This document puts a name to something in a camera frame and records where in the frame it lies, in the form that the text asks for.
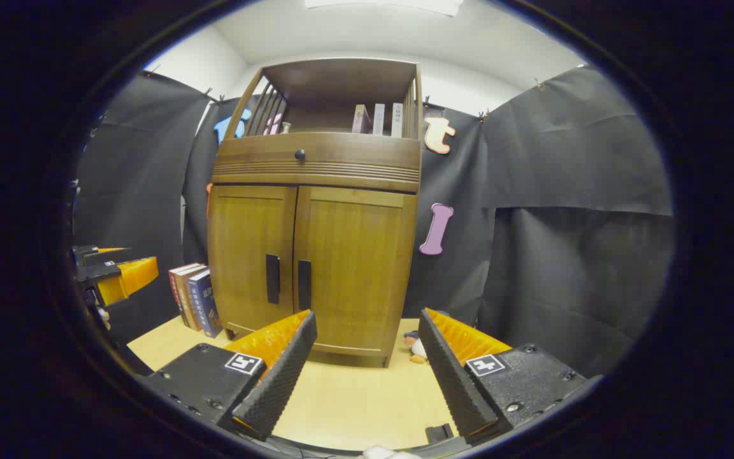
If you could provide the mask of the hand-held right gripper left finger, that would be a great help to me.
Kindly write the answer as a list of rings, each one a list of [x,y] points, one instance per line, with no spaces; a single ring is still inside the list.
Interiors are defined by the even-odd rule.
[[[141,380],[198,419],[265,441],[317,340],[316,322],[302,310],[225,347],[198,343]]]

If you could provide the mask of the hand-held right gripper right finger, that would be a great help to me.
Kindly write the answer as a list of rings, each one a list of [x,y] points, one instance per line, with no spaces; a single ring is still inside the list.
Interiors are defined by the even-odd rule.
[[[591,386],[542,346],[512,347],[435,310],[419,339],[457,432],[486,441],[538,421]]]

